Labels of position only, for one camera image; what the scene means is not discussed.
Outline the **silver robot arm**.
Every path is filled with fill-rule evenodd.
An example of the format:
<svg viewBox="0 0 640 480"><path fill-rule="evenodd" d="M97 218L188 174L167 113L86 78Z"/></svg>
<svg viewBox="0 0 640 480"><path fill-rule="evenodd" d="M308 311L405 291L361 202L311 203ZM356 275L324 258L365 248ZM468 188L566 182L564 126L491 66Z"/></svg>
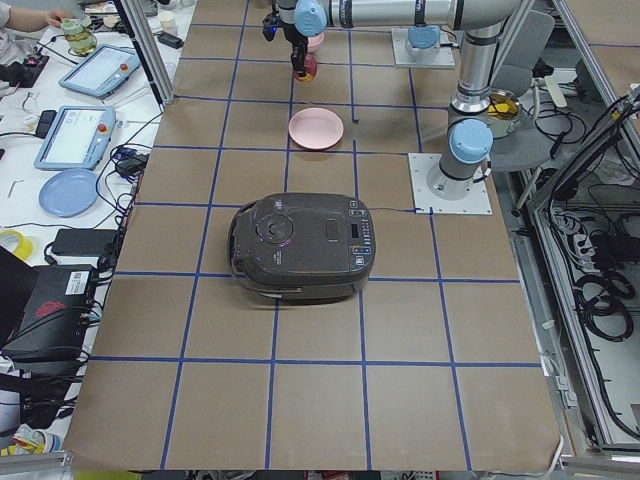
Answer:
<svg viewBox="0 0 640 480"><path fill-rule="evenodd" d="M485 124L490 79L504 22L518 1L273 1L262 20L272 41L278 30L291 44L294 75L309 75L305 65L308 39L328 27L427 27L447 25L464 32L457 88L451 97L448 146L427 175L427 186L445 200L467 196L474 175L489 155L492 137Z"/></svg>

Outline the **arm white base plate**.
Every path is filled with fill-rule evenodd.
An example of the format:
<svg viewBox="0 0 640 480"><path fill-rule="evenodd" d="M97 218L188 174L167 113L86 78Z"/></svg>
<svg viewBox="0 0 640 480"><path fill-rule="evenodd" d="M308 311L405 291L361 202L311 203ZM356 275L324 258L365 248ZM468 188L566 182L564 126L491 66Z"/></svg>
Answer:
<svg viewBox="0 0 640 480"><path fill-rule="evenodd" d="M439 153L409 153L414 209L421 214L491 215L486 178L478 166L467 180L453 180L440 169Z"/></svg>
<svg viewBox="0 0 640 480"><path fill-rule="evenodd" d="M395 65L406 68L453 69L452 42L439 26L391 30Z"/></svg>

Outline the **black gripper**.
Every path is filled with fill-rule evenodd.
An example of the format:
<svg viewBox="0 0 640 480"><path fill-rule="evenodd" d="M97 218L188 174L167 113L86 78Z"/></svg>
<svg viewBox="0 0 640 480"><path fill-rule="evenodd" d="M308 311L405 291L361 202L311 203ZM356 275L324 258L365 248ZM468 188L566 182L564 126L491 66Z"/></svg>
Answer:
<svg viewBox="0 0 640 480"><path fill-rule="evenodd" d="M262 20L262 34L267 42L272 42L278 30L284 33L291 44L291 64L296 76L306 75L307 37L294 25L293 9L275 9Z"/></svg>

